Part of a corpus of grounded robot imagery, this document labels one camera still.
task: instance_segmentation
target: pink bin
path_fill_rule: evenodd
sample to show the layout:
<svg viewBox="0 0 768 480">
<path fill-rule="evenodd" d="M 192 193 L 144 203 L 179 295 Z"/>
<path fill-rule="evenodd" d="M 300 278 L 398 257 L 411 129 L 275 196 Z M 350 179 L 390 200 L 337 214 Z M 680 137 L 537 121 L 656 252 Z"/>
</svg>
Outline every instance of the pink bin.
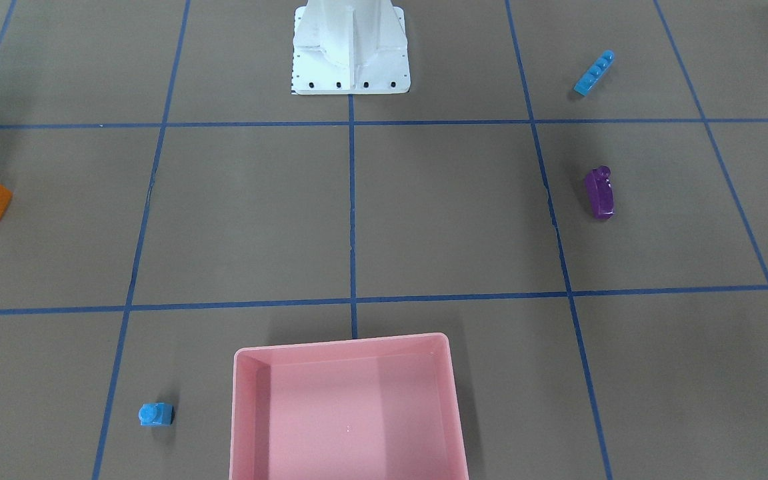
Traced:
<svg viewBox="0 0 768 480">
<path fill-rule="evenodd" d="M 241 349 L 231 480 L 467 480 L 442 333 Z"/>
</svg>

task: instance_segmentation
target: purple block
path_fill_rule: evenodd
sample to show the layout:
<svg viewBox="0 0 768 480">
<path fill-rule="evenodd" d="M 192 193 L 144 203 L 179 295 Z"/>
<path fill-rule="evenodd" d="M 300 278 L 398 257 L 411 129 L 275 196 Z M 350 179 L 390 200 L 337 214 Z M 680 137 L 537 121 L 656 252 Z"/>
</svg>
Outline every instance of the purple block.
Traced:
<svg viewBox="0 0 768 480">
<path fill-rule="evenodd" d="M 609 167 L 600 166 L 585 176 L 585 191 L 589 194 L 591 213 L 596 219 L 605 221 L 615 214 L 612 200 L 612 183 L 609 182 Z"/>
</svg>

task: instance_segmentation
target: small blue block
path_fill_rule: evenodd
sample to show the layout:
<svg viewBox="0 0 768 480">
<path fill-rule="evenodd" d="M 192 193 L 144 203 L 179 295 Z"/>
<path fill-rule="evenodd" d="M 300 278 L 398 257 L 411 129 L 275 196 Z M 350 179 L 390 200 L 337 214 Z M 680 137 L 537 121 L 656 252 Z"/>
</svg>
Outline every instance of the small blue block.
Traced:
<svg viewBox="0 0 768 480">
<path fill-rule="evenodd" d="M 171 424 L 173 405 L 170 403 L 146 403 L 138 411 L 141 426 L 167 427 Z"/>
<path fill-rule="evenodd" d="M 613 60 L 615 60 L 615 52 L 603 52 L 603 55 L 600 55 L 600 58 L 583 75 L 583 78 L 579 79 L 579 82 L 573 86 L 573 90 L 583 97 L 588 95 L 591 88 L 597 84 L 597 80 L 600 80 L 603 74 L 606 73 L 606 70 L 609 70 Z"/>
</svg>

